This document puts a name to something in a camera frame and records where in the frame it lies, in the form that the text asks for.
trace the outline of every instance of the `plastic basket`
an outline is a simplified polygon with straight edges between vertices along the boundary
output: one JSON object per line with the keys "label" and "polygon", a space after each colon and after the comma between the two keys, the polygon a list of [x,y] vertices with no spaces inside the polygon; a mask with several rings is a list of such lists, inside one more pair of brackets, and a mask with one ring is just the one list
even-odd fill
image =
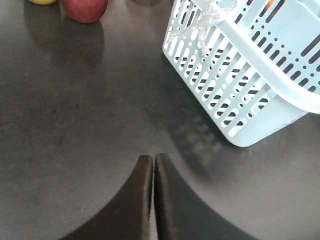
{"label": "plastic basket", "polygon": [[225,21],[168,42],[199,20],[205,0],[175,0],[163,52],[224,136],[250,146],[320,113],[320,1],[238,0]]}

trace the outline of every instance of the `gray table surface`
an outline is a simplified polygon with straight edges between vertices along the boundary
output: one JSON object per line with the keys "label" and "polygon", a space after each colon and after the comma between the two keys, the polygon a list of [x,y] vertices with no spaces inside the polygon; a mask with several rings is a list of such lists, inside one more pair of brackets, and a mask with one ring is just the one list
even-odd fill
{"label": "gray table surface", "polygon": [[59,4],[0,0],[1,240],[61,238],[156,153],[248,234],[320,238],[320,117],[228,143],[162,53],[172,4],[109,0],[79,24]]}

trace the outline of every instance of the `black object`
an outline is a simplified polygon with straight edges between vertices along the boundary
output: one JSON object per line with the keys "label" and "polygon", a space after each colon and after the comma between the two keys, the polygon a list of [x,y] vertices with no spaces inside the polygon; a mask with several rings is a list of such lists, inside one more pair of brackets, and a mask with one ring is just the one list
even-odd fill
{"label": "black object", "polygon": [[128,180],[111,202],[61,240],[148,239],[152,175],[152,158],[140,156]]}
{"label": "black object", "polygon": [[255,240],[207,206],[180,176],[167,154],[158,154],[154,204],[159,240]]}

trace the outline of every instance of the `basket handle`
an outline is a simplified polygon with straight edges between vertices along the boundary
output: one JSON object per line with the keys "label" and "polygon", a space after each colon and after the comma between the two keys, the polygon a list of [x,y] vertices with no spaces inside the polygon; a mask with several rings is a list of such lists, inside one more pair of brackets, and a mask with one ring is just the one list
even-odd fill
{"label": "basket handle", "polygon": [[231,19],[217,27],[276,94],[304,111],[320,114],[320,95],[293,82]]}

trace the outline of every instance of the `red apple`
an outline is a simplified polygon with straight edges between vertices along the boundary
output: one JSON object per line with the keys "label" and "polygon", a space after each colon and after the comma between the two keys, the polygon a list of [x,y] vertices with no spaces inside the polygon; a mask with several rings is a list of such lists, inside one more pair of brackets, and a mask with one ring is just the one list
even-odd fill
{"label": "red apple", "polygon": [[66,14],[83,24],[98,21],[108,5],[108,0],[61,0],[61,2]]}

